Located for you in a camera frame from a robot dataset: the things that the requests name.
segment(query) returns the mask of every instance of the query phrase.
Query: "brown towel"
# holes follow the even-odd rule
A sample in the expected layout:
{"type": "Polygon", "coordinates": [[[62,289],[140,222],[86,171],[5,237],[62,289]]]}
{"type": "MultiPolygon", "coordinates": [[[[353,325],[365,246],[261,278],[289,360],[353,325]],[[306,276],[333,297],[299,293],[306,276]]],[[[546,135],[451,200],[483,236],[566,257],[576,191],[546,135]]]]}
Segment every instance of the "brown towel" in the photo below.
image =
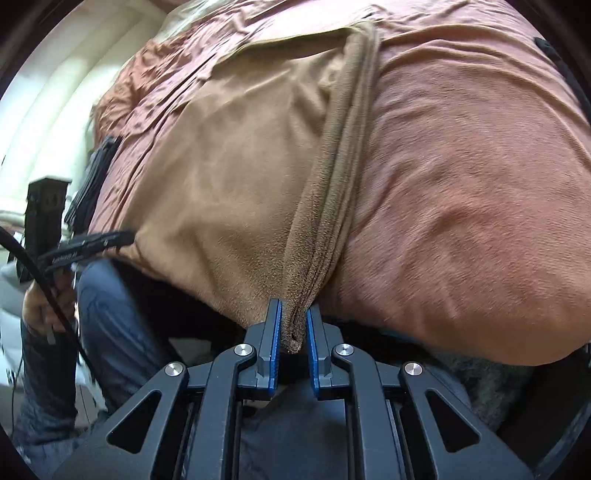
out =
{"type": "Polygon", "coordinates": [[[283,299],[296,351],[351,224],[378,44],[363,22],[216,65],[143,173],[124,256],[244,326],[283,299]]]}

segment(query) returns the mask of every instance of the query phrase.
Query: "wrinkled fabric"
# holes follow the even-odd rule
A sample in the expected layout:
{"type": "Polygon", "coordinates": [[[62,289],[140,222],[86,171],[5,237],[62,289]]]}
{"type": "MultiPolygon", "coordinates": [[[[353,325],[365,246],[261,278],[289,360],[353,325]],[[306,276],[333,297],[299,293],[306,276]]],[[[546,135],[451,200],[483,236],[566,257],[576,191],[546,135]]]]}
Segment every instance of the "wrinkled fabric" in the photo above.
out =
{"type": "Polygon", "coordinates": [[[584,344],[591,132],[540,34],[502,0],[235,2],[148,45],[97,109],[97,137],[125,139],[93,228],[121,224],[154,147],[219,56],[362,18],[378,26],[381,68],[322,311],[511,364],[584,344]]]}
{"type": "Polygon", "coordinates": [[[377,46],[363,22],[216,65],[142,177],[122,255],[245,327],[281,298],[298,351],[352,220],[377,46]]]}

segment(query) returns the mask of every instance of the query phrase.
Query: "person's arm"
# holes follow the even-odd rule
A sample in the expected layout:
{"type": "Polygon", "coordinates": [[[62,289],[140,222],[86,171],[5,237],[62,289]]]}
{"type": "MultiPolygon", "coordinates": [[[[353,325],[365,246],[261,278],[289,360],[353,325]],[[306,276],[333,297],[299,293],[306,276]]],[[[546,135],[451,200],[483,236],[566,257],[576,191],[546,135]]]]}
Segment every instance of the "person's arm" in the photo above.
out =
{"type": "MultiPolygon", "coordinates": [[[[56,278],[58,302],[73,319],[76,293],[70,282],[69,273],[56,278]]],[[[77,351],[35,283],[25,295],[21,337],[25,398],[12,441],[26,447],[70,438],[77,414],[77,351]],[[55,331],[54,345],[46,339],[49,325],[55,331]]]]}

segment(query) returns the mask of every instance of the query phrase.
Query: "metal screw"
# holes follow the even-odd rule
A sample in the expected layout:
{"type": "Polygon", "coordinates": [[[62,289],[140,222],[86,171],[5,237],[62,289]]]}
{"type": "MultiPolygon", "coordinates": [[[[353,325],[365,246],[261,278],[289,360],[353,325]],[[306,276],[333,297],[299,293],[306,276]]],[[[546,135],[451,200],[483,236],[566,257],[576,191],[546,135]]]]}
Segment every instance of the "metal screw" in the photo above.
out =
{"type": "Polygon", "coordinates": [[[184,368],[184,366],[182,363],[172,362],[166,366],[166,368],[164,369],[164,372],[169,377],[176,377],[177,375],[180,375],[181,373],[183,373],[183,368],[184,368]]]}
{"type": "Polygon", "coordinates": [[[417,375],[423,373],[423,367],[421,367],[421,365],[419,365],[418,363],[409,362],[406,365],[404,365],[404,371],[409,375],[416,377],[417,375]]]}
{"type": "Polygon", "coordinates": [[[247,356],[252,353],[252,347],[248,343],[241,343],[234,347],[234,353],[239,356],[247,356]]]}
{"type": "Polygon", "coordinates": [[[348,343],[340,343],[335,347],[335,350],[340,356],[349,356],[353,353],[353,347],[348,343]]]}

